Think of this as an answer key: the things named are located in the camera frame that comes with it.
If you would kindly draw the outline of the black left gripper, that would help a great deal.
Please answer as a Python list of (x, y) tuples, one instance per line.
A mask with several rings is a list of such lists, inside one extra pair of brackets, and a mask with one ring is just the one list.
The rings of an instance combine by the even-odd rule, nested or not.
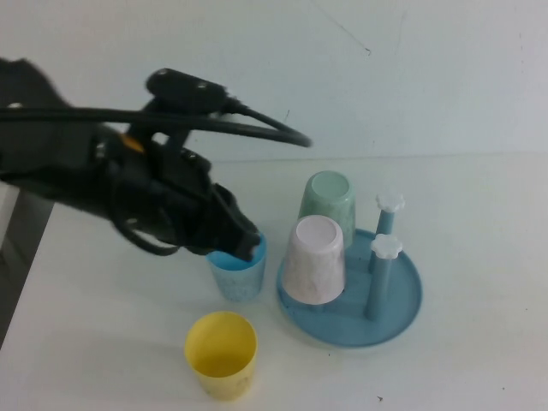
[(138, 125), (121, 134), (99, 125), (92, 214), (148, 253), (184, 247), (251, 261), (258, 229), (235, 196), (211, 180), (211, 163), (186, 149), (189, 134), (179, 126)]

